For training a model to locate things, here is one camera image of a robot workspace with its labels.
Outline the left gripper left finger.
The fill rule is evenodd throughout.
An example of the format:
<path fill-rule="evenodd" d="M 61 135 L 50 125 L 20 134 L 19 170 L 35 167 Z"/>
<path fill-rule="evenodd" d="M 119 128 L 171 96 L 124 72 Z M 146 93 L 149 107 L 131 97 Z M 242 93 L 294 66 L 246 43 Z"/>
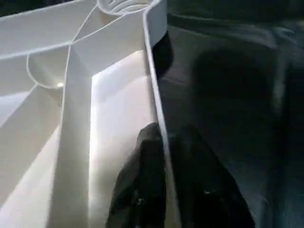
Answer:
<path fill-rule="evenodd" d="M 157 123 L 140 130 L 116 179 L 107 228 L 162 228 L 166 213 L 165 158 Z"/>

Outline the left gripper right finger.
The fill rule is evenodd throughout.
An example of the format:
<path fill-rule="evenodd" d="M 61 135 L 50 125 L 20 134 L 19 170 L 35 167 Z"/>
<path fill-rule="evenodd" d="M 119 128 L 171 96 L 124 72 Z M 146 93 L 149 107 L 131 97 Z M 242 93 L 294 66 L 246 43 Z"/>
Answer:
<path fill-rule="evenodd" d="M 184 228 L 254 228 L 238 185 L 193 126 L 169 137 L 171 163 Z"/>

